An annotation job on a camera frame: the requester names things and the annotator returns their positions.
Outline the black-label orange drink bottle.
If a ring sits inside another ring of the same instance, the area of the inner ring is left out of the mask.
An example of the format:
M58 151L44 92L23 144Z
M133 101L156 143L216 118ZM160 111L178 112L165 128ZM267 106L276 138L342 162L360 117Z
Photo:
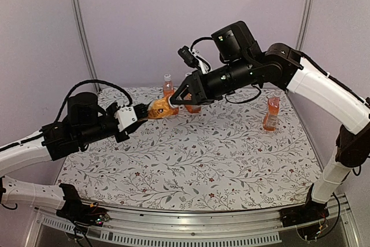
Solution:
M172 104L170 98L171 95L167 95L166 97L150 102L147 108L147 118L157 120L176 115L179 111L179 106Z

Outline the wide orange tea bottle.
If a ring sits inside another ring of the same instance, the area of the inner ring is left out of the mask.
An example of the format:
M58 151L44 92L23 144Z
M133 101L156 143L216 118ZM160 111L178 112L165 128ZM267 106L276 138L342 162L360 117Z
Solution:
M262 127L266 131L275 131L278 123L280 109L280 97L274 95L267 100L267 112L265 114Z

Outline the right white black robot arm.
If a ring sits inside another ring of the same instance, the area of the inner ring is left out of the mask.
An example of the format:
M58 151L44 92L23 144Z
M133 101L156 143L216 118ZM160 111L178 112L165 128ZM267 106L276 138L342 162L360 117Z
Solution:
M314 103L341 123L334 153L308 190L303 205L284 208L285 227L328 216L327 202L349 173L369 156L369 99L361 98L305 53L275 43L262 51L243 21L211 34L223 66L204 73L195 69L169 99L172 106L205 105L250 84L271 83Z

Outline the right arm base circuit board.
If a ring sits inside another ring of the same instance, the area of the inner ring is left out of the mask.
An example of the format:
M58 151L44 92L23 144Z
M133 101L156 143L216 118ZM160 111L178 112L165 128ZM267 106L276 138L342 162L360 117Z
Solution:
M304 241L315 241L328 226L328 220L322 214L317 223L297 228L297 234Z

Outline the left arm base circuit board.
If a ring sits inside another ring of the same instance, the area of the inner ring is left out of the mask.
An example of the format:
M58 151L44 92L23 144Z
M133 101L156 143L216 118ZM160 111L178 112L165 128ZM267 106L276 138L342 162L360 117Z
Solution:
M79 204L72 211L72 221L83 226L102 226L109 219L108 210L98 202Z

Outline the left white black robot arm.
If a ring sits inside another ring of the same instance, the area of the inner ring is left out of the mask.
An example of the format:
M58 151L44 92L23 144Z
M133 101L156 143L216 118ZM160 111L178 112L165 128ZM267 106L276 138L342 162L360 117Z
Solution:
M72 223L100 226L109 220L108 212L96 202L82 202L73 185L56 186L22 182L9 173L29 165L56 161L87 150L89 144L114 137L120 143L146 122L148 106L98 105L94 93L78 93L67 99L67 116L43 126L30 136L1 147L1 205L30 204L55 209L56 215Z

